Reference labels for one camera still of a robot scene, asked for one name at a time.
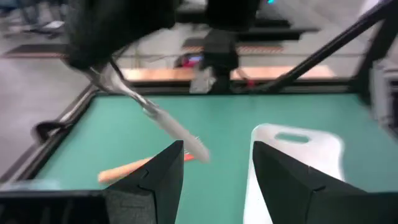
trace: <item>green table surface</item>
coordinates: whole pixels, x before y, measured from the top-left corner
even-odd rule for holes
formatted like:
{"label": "green table surface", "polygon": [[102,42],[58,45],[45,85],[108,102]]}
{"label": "green table surface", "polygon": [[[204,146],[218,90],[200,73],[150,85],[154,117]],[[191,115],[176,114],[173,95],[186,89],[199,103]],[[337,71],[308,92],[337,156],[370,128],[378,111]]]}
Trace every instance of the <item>green table surface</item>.
{"label": "green table surface", "polygon": [[[398,190],[398,147],[355,95],[150,97],[208,146],[211,162],[185,163],[177,223],[242,223],[251,132],[273,123],[337,134],[348,183]],[[97,96],[40,171],[65,190],[103,189],[100,171],[154,156],[173,142],[124,96]]]}

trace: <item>black metal bar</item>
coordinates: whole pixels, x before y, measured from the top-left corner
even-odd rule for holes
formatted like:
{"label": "black metal bar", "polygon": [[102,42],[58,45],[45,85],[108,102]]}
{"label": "black metal bar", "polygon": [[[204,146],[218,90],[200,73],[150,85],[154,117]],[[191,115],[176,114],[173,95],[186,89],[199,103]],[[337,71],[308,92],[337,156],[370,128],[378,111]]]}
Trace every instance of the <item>black metal bar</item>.
{"label": "black metal bar", "polygon": [[359,98],[366,105],[371,104],[371,93],[369,91],[369,77],[375,61],[380,60],[388,54],[391,45],[398,35],[398,1],[394,1],[389,7],[385,20],[374,35],[372,44],[362,59],[356,74],[353,77],[352,89],[357,92]]}
{"label": "black metal bar", "polygon": [[248,91],[274,92],[279,91],[284,86],[291,84],[311,68],[318,65],[321,61],[345,46],[348,42],[352,41],[374,24],[384,19],[385,14],[389,12],[391,4],[397,1],[398,0],[384,0],[380,2],[378,5],[374,6],[367,13],[365,13],[365,15],[363,15],[359,21],[335,37],[320,50],[309,56],[291,71],[275,79],[273,82],[252,88]]}

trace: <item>cutting board handle hole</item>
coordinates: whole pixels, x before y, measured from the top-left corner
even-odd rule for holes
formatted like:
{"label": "cutting board handle hole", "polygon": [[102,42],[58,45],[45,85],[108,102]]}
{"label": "cutting board handle hole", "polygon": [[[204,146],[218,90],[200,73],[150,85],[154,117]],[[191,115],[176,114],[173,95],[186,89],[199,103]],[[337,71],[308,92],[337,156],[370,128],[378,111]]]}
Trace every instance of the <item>cutting board handle hole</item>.
{"label": "cutting board handle hole", "polygon": [[305,144],[310,141],[310,138],[303,136],[303,135],[298,135],[298,134],[290,134],[290,133],[278,133],[275,136],[276,140],[281,140],[281,141],[289,141],[289,142],[296,142],[296,143],[301,143]]}

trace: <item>floor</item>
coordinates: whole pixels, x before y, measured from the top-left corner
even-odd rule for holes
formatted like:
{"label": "floor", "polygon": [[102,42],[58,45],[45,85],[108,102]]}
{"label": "floor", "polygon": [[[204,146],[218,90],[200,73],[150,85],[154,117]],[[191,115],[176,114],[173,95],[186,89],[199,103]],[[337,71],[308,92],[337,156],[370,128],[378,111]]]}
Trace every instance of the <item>floor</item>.
{"label": "floor", "polygon": [[[242,57],[241,64],[296,65],[308,55],[339,34],[357,19],[364,0],[294,0],[289,7],[303,14],[322,28],[317,34],[304,35],[300,42],[284,43],[285,50],[279,55]],[[177,55],[182,42],[190,36],[205,35],[193,32],[190,26],[179,25],[172,30],[159,31],[139,43],[143,55]],[[343,47],[322,64],[328,65],[339,76],[350,76],[366,49],[370,32]],[[44,43],[43,37],[14,37],[0,39],[0,52],[21,44]],[[393,50],[392,58],[398,52]],[[134,48],[126,55],[134,55]],[[141,66],[171,67],[174,57],[150,62]],[[134,58],[124,57],[122,67],[136,64]],[[30,130],[34,124],[55,119],[72,100],[87,86],[83,75],[70,70],[59,60],[0,60],[0,175],[34,143]]]}

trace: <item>white cutting board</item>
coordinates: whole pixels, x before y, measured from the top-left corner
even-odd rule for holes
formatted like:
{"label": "white cutting board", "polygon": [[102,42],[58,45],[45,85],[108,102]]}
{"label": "white cutting board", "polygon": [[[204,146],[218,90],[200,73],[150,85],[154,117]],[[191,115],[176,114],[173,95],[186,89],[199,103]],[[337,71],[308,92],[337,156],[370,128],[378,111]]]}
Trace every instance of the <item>white cutting board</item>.
{"label": "white cutting board", "polygon": [[[278,134],[306,137],[306,143],[278,139]],[[262,141],[281,152],[312,166],[336,179],[344,180],[341,168],[343,141],[332,133],[302,128],[293,128],[276,124],[260,124],[254,128],[251,136],[248,184],[244,205],[244,224],[271,224],[266,202],[262,197],[252,161],[254,141]]]}

